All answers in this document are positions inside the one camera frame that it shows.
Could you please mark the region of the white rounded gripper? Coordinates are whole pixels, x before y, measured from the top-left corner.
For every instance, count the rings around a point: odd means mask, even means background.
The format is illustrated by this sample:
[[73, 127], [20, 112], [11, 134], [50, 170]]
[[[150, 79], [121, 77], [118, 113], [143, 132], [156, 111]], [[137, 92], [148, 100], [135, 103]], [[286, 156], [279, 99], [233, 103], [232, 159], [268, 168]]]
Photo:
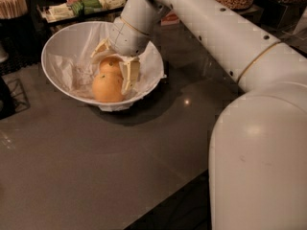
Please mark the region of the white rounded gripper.
[[111, 27], [109, 39], [105, 38], [98, 43], [91, 54], [94, 58], [97, 54], [110, 50], [110, 44], [116, 53], [129, 57], [120, 63], [123, 76], [122, 94], [127, 95], [138, 81], [140, 71], [139, 57], [150, 40], [151, 22], [146, 19], [117, 17]]

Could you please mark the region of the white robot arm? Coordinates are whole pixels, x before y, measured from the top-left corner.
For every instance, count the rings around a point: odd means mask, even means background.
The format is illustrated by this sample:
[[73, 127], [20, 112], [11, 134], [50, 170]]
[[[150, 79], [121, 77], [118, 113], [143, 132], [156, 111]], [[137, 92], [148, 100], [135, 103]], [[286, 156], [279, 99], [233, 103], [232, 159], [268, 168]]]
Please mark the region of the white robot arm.
[[211, 135], [212, 230], [307, 230], [307, 58], [216, 0], [128, 0], [98, 50], [140, 54], [167, 10], [244, 92]]

